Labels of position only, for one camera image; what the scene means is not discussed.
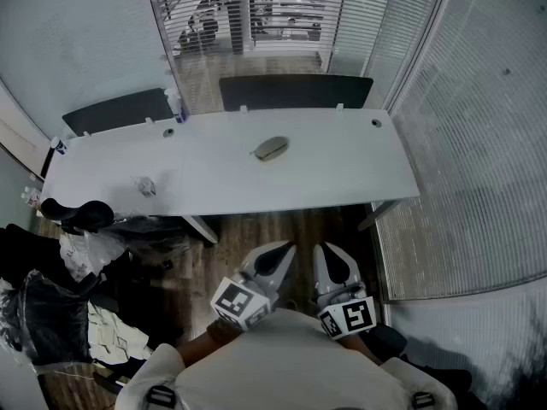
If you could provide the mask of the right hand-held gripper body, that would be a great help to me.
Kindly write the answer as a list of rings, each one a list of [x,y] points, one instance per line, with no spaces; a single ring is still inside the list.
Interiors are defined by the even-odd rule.
[[[317,318],[332,340],[368,331],[376,326],[373,298],[363,282],[319,296]]]

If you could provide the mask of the clear plastic bag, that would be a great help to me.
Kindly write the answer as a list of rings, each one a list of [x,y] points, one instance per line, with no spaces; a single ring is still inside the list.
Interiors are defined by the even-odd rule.
[[[120,258],[126,250],[120,240],[88,231],[83,235],[63,233],[59,244],[64,265],[77,283],[89,274],[98,276],[105,266]]]

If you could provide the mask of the grey desk leg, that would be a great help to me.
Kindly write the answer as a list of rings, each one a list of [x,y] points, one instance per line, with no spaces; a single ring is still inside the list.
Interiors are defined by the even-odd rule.
[[[394,209],[400,203],[399,200],[390,200],[382,202],[371,214],[369,214],[358,226],[358,231],[365,231],[374,226],[377,220],[381,219],[389,211]]]
[[[206,247],[212,247],[219,242],[216,232],[200,216],[183,216],[185,222],[197,233]]]

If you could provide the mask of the black office chair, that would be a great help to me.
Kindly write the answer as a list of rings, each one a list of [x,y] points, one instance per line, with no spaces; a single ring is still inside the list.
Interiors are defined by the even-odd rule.
[[[88,255],[108,261],[128,252],[146,263],[170,267],[191,245],[180,217],[117,214],[100,201],[70,208],[53,198],[45,199],[40,211],[46,219],[59,222],[73,239],[84,239]]]

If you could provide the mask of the white bottle with blue label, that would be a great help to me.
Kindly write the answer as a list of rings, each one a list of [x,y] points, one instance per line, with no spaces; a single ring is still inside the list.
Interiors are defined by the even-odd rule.
[[[164,91],[164,96],[167,99],[168,106],[171,108],[173,116],[178,123],[186,121],[186,114],[182,104],[182,98],[177,88],[167,88]]]

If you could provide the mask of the person's white shirt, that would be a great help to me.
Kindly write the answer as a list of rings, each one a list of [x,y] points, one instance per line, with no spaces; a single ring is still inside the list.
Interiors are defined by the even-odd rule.
[[[115,410],[168,410],[145,398],[156,385],[177,396],[174,410],[414,410],[428,392],[434,410],[457,410],[450,389],[409,363],[377,366],[341,346],[318,319],[277,309],[192,366],[163,343],[119,393]]]

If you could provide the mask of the grey oval object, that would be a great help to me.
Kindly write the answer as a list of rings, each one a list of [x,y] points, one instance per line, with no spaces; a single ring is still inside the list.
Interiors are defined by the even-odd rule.
[[[271,161],[284,154],[289,148],[289,138],[276,136],[257,145],[250,153],[261,162]]]

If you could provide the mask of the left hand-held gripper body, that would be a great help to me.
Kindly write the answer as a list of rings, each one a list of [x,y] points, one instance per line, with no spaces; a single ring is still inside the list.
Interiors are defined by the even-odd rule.
[[[280,279],[275,275],[238,270],[221,280],[210,306],[220,319],[248,331],[273,311],[279,287]]]

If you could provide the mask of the black garbage bag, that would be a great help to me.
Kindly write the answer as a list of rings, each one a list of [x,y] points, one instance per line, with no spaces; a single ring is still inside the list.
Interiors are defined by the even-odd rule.
[[[30,271],[19,288],[0,278],[0,345],[34,366],[91,359],[88,299]]]

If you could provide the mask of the crumpled plastic wrapper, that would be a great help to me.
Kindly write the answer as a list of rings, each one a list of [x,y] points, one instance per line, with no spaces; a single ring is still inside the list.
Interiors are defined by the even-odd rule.
[[[155,183],[149,177],[134,177],[132,178],[133,185],[136,190],[145,197],[156,195]]]

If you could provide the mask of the white clothing pile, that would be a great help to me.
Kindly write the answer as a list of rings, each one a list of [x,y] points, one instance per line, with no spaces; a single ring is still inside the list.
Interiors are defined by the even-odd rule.
[[[88,308],[88,343],[90,356],[108,365],[127,363],[131,358],[148,360],[153,352],[149,336],[125,324],[115,313],[90,302]]]

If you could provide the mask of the person's right forearm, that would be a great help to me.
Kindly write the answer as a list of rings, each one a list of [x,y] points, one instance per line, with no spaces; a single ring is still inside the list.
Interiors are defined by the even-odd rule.
[[[363,342],[363,340],[358,335],[348,335],[345,337],[340,337],[338,339],[338,343],[346,349],[354,350],[363,354],[377,366],[381,366],[383,364],[383,362],[373,354],[373,352],[368,348],[365,342]]]

